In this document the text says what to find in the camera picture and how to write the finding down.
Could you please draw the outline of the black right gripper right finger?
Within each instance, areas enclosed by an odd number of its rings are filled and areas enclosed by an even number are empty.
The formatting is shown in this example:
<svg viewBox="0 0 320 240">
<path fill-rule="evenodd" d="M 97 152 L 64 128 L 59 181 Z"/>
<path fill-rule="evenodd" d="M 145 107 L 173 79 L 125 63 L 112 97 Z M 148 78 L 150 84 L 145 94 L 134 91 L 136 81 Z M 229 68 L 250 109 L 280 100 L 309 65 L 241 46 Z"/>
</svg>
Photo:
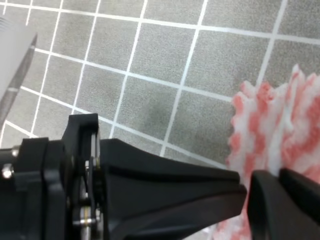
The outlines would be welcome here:
<svg viewBox="0 0 320 240">
<path fill-rule="evenodd" d="M 318 240 L 320 185 L 286 168 L 251 176 L 247 216 L 253 240 Z"/>
</svg>

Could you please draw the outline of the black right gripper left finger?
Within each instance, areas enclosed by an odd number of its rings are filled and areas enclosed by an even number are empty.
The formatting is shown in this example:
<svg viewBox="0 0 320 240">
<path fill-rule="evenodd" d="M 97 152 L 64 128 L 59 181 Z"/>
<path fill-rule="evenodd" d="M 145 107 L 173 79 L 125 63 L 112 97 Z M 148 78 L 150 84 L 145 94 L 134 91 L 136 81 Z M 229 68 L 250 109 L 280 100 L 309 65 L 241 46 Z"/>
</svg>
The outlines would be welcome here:
<svg viewBox="0 0 320 240">
<path fill-rule="evenodd" d="M 238 216 L 238 173 L 163 158 L 119 139 L 101 141 L 104 239 L 182 240 Z"/>
</svg>

